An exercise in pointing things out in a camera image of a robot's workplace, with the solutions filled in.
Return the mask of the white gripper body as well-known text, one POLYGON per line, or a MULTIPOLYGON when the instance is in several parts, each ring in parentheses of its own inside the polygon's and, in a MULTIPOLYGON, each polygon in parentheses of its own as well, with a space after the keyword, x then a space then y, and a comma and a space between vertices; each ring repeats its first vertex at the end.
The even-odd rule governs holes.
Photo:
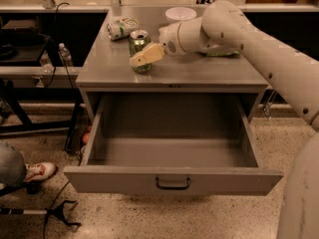
POLYGON ((179 26, 179 23, 173 23, 159 29, 159 42, 167 55, 177 56, 181 54, 178 41, 179 26))

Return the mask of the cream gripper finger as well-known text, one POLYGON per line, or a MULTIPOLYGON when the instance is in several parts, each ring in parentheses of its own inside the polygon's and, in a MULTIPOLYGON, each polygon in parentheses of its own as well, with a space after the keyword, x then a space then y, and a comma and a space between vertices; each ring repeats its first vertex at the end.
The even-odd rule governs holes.
POLYGON ((150 42, 140 51, 135 46, 130 46, 130 54, 130 65, 140 67, 161 60, 164 55, 164 48, 160 43, 150 42))

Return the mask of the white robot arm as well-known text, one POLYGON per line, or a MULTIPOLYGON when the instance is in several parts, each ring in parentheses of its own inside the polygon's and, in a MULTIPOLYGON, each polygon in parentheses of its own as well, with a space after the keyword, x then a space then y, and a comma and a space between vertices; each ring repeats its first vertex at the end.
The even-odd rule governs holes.
MULTIPOLYGON (((130 58, 133 67, 164 55, 233 48, 313 128, 319 126, 319 63, 253 26, 228 1, 208 6, 195 19, 159 30, 159 41, 130 58)), ((277 239, 319 239, 319 132, 296 155, 288 173, 277 239)))

